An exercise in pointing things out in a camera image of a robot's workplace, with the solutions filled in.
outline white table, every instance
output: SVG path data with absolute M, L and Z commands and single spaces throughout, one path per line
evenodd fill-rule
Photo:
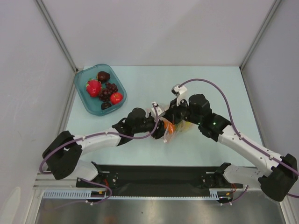
M 98 117 L 85 110 L 76 93 L 66 128 L 71 134 L 101 132 L 126 117 L 135 107 L 150 108 L 153 101 L 168 104 L 175 98 L 171 93 L 174 85 L 191 78 L 204 78 L 224 91 L 238 129 L 261 143 L 238 67 L 116 66 L 112 69 L 127 91 L 126 102 L 117 111 Z M 213 112 L 228 119 L 224 100 L 213 86 L 193 82 L 186 87 L 189 96 L 203 93 Z M 220 166 L 230 162 L 237 166 L 253 166 L 232 149 L 203 136 L 196 126 L 170 143 L 165 144 L 163 140 L 153 138 L 132 140 L 120 147 L 104 148 L 87 154 L 84 160 L 102 165 Z

